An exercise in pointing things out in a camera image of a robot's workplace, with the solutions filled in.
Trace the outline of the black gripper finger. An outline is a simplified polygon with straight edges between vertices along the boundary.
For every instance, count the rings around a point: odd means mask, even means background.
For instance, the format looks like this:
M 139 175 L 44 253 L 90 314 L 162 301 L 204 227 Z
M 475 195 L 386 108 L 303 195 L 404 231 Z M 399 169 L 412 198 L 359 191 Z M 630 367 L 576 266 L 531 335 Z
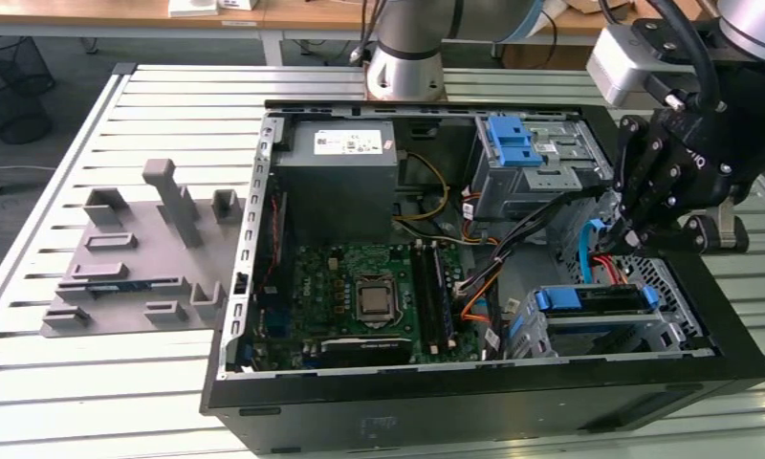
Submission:
M 667 131 L 642 116 L 620 121 L 612 189 L 620 194 L 610 230 L 610 253 L 651 254 L 674 232 L 674 187 L 683 175 Z
M 683 224 L 672 222 L 650 227 L 640 234 L 636 254 L 658 257 L 663 252 L 696 254 L 744 253 L 751 240 L 732 200 L 724 200 L 703 213 L 691 214 Z

